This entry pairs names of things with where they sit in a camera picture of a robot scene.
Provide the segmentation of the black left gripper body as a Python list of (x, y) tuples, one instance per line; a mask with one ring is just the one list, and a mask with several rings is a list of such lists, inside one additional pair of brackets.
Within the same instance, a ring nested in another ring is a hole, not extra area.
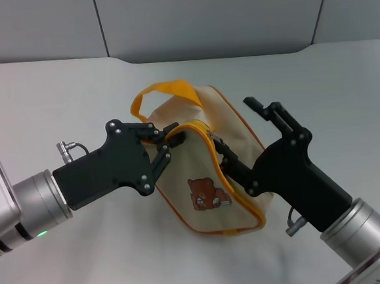
[(142, 196), (154, 191), (151, 162), (141, 141), (120, 120), (111, 120), (105, 129), (107, 138), (101, 147), (53, 171), (66, 204), (74, 211), (121, 187)]

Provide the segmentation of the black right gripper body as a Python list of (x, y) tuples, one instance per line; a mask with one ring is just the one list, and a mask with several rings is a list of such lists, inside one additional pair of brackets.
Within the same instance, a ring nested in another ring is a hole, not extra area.
[(254, 163), (246, 190), (252, 196), (278, 194), (324, 232), (350, 208), (352, 197), (309, 159), (311, 140), (311, 132), (303, 129), (269, 145)]

